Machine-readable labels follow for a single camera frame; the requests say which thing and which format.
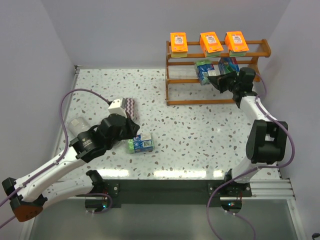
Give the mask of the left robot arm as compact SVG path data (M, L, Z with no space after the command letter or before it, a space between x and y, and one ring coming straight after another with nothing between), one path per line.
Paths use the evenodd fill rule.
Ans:
M80 132L62 152L38 169L18 179L5 179L2 186L14 218L26 222L55 202L89 194L95 187L100 187L102 178L97 173L89 173L70 183L58 183L58 180L103 156L114 143L134 138L139 129L130 116L110 114L100 124Z

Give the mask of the orange sponge box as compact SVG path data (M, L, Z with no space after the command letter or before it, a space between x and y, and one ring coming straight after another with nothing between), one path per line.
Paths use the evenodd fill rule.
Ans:
M226 32L224 42L230 57L244 57L249 51L249 47L241 31Z
M185 32L171 32L170 46L172 58L186 58L188 55L187 35Z
M201 33L199 37L199 44L205 58L216 57L224 50L217 34L214 31Z

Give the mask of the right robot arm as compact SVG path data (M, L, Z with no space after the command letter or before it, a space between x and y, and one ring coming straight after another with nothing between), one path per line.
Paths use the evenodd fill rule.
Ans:
M229 91L237 107L252 121L244 159L224 176L223 185L248 184L262 169L275 169L285 156L288 124L273 117L253 90L258 73L250 67L239 72L209 76L209 82L221 93Z

